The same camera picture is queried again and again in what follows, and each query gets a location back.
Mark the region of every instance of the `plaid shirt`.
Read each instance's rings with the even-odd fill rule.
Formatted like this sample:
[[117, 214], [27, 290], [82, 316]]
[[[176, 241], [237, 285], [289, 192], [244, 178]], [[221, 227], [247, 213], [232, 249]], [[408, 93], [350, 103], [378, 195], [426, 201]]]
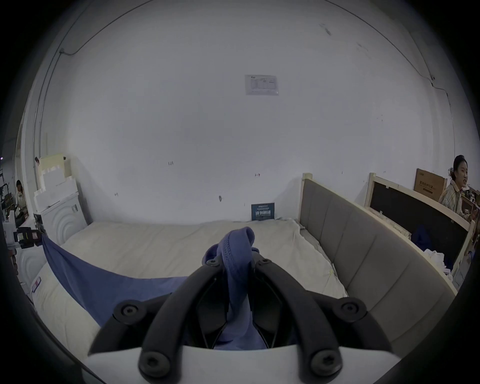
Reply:
[[462, 212], [462, 194], [454, 181], [451, 181], [450, 185], [442, 192], [438, 202], [462, 216], [466, 221], [469, 221], [469, 215]]

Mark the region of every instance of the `white wall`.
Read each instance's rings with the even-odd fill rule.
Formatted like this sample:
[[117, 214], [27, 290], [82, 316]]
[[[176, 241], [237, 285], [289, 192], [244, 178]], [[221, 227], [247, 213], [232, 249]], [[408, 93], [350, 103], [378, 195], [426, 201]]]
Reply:
[[[137, 3], [94, 2], [65, 51]], [[428, 76], [405, 28], [338, 3]], [[245, 95], [246, 74], [276, 75], [279, 95]], [[296, 217], [303, 172], [360, 203], [369, 172], [410, 188], [416, 168], [445, 174], [451, 120], [397, 49], [327, 2], [153, 1], [60, 57], [39, 153], [71, 160], [94, 220], [248, 220], [250, 204], [271, 201]], [[456, 151], [477, 149], [464, 154], [478, 188], [480, 142], [464, 121]]]

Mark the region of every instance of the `white cloth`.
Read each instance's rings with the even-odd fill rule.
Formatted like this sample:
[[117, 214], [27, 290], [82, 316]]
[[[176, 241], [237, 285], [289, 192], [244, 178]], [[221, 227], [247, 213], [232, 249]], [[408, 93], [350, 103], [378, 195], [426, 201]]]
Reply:
[[[188, 276], [202, 256], [233, 229], [249, 226], [254, 247], [290, 273], [304, 288], [346, 297], [329, 261], [300, 235], [295, 221], [216, 221], [199, 225], [140, 225], [95, 222], [62, 247], [106, 270], [136, 278]], [[86, 357], [99, 326], [65, 291], [45, 264], [32, 295], [35, 308], [55, 337], [78, 359]]]

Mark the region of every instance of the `label on pillow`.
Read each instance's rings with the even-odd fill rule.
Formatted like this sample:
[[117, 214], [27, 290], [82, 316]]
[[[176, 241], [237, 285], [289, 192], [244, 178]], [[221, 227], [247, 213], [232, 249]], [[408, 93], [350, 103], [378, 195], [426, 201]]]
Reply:
[[275, 218], [275, 203], [252, 204], [252, 221]]
[[33, 283], [32, 285], [32, 293], [35, 293], [36, 289], [38, 288], [41, 282], [42, 282], [42, 278], [39, 276], [38, 279], [35, 280], [35, 283]]

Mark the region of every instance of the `dark blue sign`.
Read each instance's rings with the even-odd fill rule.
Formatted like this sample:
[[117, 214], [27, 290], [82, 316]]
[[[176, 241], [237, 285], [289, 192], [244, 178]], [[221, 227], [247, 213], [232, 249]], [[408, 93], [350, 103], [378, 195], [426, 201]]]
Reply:
[[252, 204], [252, 220], [266, 220], [275, 218], [275, 203]]

